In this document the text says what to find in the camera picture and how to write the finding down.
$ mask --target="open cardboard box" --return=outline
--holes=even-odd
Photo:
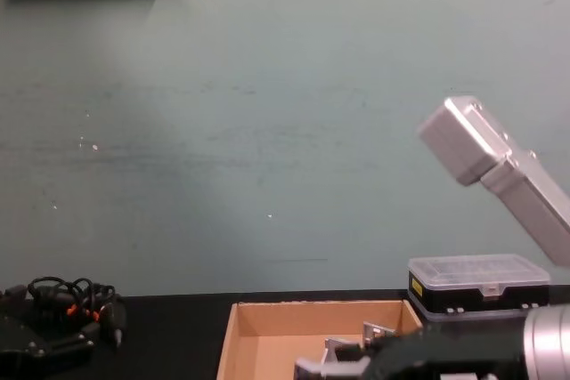
[[[217,380],[292,380],[297,358],[321,360],[325,338],[361,342],[364,321],[398,334],[421,327],[399,300],[234,304]]]

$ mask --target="teal wall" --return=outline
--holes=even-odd
[[[502,252],[548,267],[415,130],[475,95],[570,190],[569,76],[570,0],[0,0],[0,287],[404,287],[410,257]]]

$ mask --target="tabletop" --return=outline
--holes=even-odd
[[[569,291],[570,287],[553,287],[551,301],[570,302]],[[393,300],[405,296],[405,290],[361,290],[127,297],[128,331],[121,348],[115,352],[101,343],[88,364],[49,379],[215,379],[233,303]],[[507,325],[506,321],[494,322],[494,326]],[[466,330],[474,326],[481,327],[473,321],[455,324]]]

